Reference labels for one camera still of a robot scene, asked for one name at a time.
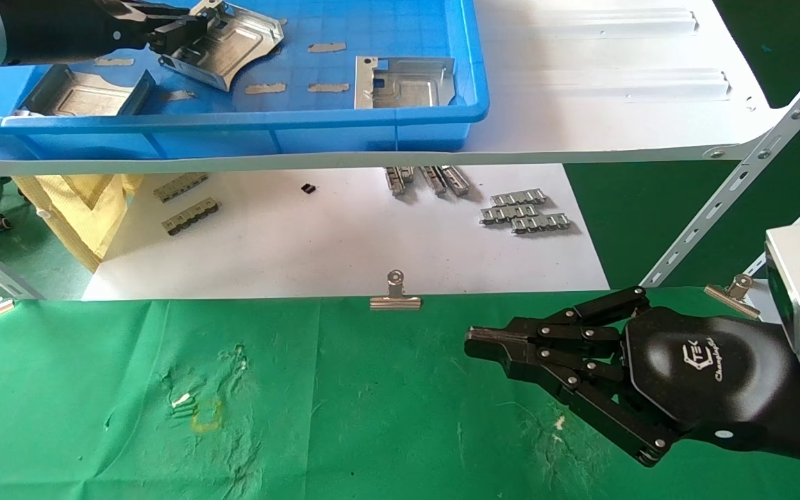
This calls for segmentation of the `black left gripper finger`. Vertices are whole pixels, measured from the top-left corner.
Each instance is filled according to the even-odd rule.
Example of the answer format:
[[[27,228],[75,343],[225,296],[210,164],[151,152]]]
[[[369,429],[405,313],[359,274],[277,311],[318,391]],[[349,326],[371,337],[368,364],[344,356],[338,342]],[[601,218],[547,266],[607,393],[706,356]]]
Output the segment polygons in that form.
[[[196,19],[188,8],[147,1],[108,1],[107,16],[113,22],[175,22]]]
[[[124,20],[118,32],[124,48],[149,48],[155,53],[171,55],[202,38],[208,28],[206,16],[155,14],[140,20]]]

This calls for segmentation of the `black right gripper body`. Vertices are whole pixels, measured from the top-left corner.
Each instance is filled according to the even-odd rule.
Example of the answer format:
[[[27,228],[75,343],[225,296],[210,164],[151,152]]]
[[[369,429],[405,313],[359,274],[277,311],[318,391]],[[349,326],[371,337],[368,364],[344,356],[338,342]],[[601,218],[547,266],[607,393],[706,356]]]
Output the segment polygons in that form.
[[[800,460],[800,362],[780,325],[654,308],[624,336],[636,392],[683,439]]]

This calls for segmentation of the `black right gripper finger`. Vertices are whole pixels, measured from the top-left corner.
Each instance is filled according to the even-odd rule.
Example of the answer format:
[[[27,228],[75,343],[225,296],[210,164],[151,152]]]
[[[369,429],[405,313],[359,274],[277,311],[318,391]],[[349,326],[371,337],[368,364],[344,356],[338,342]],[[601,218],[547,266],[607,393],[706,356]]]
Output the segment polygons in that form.
[[[480,360],[499,360],[509,348],[534,347],[583,357],[608,358],[619,351],[619,321],[650,309],[647,291],[629,287],[556,311],[547,317],[512,317],[507,326],[471,326],[464,352]]]
[[[624,404],[632,392],[622,368],[546,346],[505,346],[508,378],[536,384],[644,467],[660,462],[680,440],[649,411]]]

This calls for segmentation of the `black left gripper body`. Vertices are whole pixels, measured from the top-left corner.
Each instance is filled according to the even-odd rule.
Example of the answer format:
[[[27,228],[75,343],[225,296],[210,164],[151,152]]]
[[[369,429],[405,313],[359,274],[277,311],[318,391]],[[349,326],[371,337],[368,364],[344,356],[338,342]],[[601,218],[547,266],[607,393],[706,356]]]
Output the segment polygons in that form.
[[[72,63],[142,48],[147,14],[121,1],[0,1],[0,66]]]

